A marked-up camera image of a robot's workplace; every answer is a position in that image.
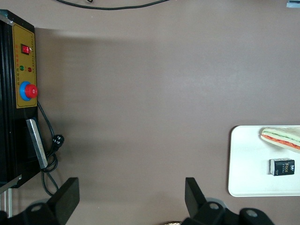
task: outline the white tray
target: white tray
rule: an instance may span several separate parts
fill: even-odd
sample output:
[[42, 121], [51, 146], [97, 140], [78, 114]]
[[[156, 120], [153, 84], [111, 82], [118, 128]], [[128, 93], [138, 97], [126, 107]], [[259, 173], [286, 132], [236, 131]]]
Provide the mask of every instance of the white tray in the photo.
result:
[[[261, 130], [271, 127], [300, 126], [238, 126], [232, 130], [228, 180], [232, 196], [300, 195], [300, 154], [262, 140]], [[295, 160], [295, 174], [270, 174], [270, 159], [273, 158]]]

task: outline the metal bar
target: metal bar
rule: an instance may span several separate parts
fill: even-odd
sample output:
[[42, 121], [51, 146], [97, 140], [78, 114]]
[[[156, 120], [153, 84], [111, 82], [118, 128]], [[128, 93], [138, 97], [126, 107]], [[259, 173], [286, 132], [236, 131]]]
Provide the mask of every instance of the metal bar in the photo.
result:
[[34, 149], [37, 154], [39, 166], [41, 167], [41, 169], [44, 169], [48, 166], [48, 162], [47, 162], [47, 158], [45, 155], [42, 140], [39, 135], [37, 123], [34, 119], [28, 119], [28, 120], [26, 120], [26, 123], [27, 123], [28, 129], [29, 129], [29, 133], [30, 133], [30, 136], [32, 139]]
[[13, 192], [12, 189], [8, 189], [8, 217], [13, 216]]
[[0, 21], [3, 21], [4, 23], [7, 23], [10, 26], [14, 25], [14, 22], [9, 20], [7, 17], [5, 17], [4, 15], [0, 14]]
[[2, 187], [0, 187], [0, 194], [5, 192], [7, 189], [11, 188], [14, 185], [17, 185], [18, 181], [22, 179], [22, 175], [14, 178], [13, 180], [11, 180], [10, 182], [8, 182], [7, 184], [3, 185]]
[[6, 212], [7, 207], [6, 207], [6, 191], [4, 192], [4, 211]]
[[300, 1], [291, 0], [288, 1], [286, 4], [286, 7], [288, 8], [300, 8]]

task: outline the bread slice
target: bread slice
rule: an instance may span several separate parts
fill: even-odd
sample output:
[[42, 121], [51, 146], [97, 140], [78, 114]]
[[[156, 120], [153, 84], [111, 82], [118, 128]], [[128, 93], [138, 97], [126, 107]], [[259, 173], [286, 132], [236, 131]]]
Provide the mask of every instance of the bread slice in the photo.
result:
[[261, 138], [274, 145], [300, 153], [300, 127], [268, 127]]

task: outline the control box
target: control box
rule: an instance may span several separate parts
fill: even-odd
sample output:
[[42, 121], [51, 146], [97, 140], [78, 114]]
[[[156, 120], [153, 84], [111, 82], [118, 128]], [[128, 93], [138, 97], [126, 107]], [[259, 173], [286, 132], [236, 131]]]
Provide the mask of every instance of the control box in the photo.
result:
[[0, 187], [39, 172], [26, 120], [38, 118], [34, 26], [0, 9]]

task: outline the black cable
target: black cable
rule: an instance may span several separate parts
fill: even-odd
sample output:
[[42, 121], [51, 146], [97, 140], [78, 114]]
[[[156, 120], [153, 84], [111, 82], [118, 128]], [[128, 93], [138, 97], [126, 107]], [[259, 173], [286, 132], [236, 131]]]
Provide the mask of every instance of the black cable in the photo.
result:
[[84, 6], [84, 5], [79, 5], [79, 4], [75, 4], [75, 3], [64, 1], [64, 0], [56, 0], [56, 1], [59, 1], [63, 4], [69, 5], [69, 6], [75, 6], [75, 7], [79, 7], [79, 8], [98, 9], [98, 10], [121, 10], [121, 9], [143, 8], [143, 7], [153, 6], [153, 5], [156, 5], [156, 4], [165, 2], [165, 1], [169, 1], [169, 0], [160, 0], [160, 1], [155, 1], [155, 2], [148, 3], [148, 4], [144, 4], [144, 5], [138, 5], [138, 6], [123, 6], [123, 7], [113, 7], [113, 8]]
[[47, 176], [49, 177], [49, 179], [51, 180], [52, 184], [55, 186], [56, 190], [59, 189], [57, 183], [55, 182], [54, 178], [51, 176], [51, 172], [53, 172], [57, 166], [58, 166], [58, 159], [56, 156], [56, 152], [57, 150], [62, 146], [62, 144], [64, 143], [64, 137], [62, 135], [54, 135], [54, 131], [53, 128], [51, 126], [51, 123], [49, 122], [40, 102], [37, 102], [37, 105], [50, 129], [51, 132], [51, 136], [52, 136], [52, 144], [51, 144], [51, 148], [50, 151], [46, 152], [46, 158], [48, 160], [48, 166], [44, 169], [41, 169], [41, 173], [42, 173], [42, 184], [43, 184], [43, 188], [45, 190], [45, 192], [50, 195], [53, 196], [53, 194], [48, 190], [46, 183], [45, 183], [45, 174], [47, 174]]
[[52, 126], [51, 126], [51, 123], [50, 123], [50, 121], [48, 120], [48, 118], [47, 118], [47, 116], [46, 116], [46, 114], [45, 114], [45, 112], [44, 112], [44, 110], [43, 110], [43, 108], [42, 108], [42, 106], [41, 106], [41, 104], [40, 104], [39, 101], [37, 101], [37, 105], [38, 105], [38, 108], [40, 109], [40, 111], [41, 111], [41, 113], [42, 113], [42, 115], [43, 115], [43, 117], [44, 117], [44, 119], [45, 119], [45, 121], [46, 121], [46, 123], [47, 123], [47, 125], [48, 125], [48, 127], [49, 127], [49, 130], [50, 130], [50, 132], [51, 132], [51, 136], [52, 136], [52, 138], [53, 138], [53, 137], [54, 137], [54, 131], [53, 131], [53, 128], [52, 128]]

